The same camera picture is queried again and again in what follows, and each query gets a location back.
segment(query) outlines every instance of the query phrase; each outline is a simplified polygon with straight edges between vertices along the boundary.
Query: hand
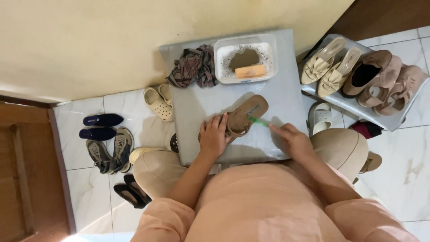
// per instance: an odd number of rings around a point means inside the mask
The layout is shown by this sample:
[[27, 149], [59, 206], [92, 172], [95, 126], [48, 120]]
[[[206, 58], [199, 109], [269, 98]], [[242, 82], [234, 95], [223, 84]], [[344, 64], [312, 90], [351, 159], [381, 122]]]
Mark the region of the hand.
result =
[[269, 128], [281, 136], [285, 150], [295, 161], [303, 163], [317, 157], [309, 137], [298, 131], [294, 125], [285, 124], [281, 128], [277, 128], [270, 124]]
[[216, 160], [225, 150], [231, 137], [225, 136], [227, 113], [217, 115], [200, 125], [200, 153]]

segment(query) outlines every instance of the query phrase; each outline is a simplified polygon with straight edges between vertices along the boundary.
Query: beige pants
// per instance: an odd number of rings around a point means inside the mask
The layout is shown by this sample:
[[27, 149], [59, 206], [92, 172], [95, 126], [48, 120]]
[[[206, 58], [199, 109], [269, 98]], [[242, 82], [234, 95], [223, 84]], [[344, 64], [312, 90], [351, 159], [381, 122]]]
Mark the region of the beige pants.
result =
[[[350, 181], [363, 167], [369, 152], [366, 139], [354, 130], [328, 129], [310, 140], [321, 159]], [[136, 182], [152, 199], [165, 197], [186, 170], [176, 153], [163, 150], [141, 154], [133, 167]]]

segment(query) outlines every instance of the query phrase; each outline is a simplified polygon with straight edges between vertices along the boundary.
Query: plaid cloth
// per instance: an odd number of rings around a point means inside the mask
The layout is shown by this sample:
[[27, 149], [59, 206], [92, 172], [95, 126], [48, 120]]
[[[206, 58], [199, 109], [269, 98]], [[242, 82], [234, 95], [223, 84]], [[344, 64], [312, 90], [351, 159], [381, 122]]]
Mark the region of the plaid cloth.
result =
[[202, 45], [195, 49], [184, 49], [170, 76], [166, 77], [169, 84], [175, 87], [187, 87], [194, 81], [199, 87], [216, 86], [214, 50], [210, 45]]

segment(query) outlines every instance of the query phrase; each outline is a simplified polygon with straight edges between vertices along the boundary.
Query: wooden door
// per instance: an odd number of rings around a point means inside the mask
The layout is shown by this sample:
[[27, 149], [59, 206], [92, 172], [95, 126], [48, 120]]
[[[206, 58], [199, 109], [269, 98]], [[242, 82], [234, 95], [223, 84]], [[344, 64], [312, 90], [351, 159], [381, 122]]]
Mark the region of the wooden door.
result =
[[70, 234], [48, 110], [0, 103], [0, 242]]
[[429, 0], [356, 0], [329, 30], [357, 41], [430, 25]]

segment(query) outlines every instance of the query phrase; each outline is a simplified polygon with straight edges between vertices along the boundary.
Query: soap foam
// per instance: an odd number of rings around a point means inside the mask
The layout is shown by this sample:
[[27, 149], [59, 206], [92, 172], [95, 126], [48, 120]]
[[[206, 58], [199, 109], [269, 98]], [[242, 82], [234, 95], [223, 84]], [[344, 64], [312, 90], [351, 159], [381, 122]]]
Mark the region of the soap foam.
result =
[[255, 50], [260, 57], [259, 62], [255, 65], [264, 65], [266, 69], [266, 75], [272, 75], [273, 73], [273, 61], [272, 61], [272, 48], [269, 43], [252, 43], [252, 44], [238, 44], [221, 47], [217, 50], [217, 67], [218, 73], [220, 73], [220, 79], [236, 79], [234, 71], [228, 66], [232, 58], [238, 54], [243, 53], [245, 49]]

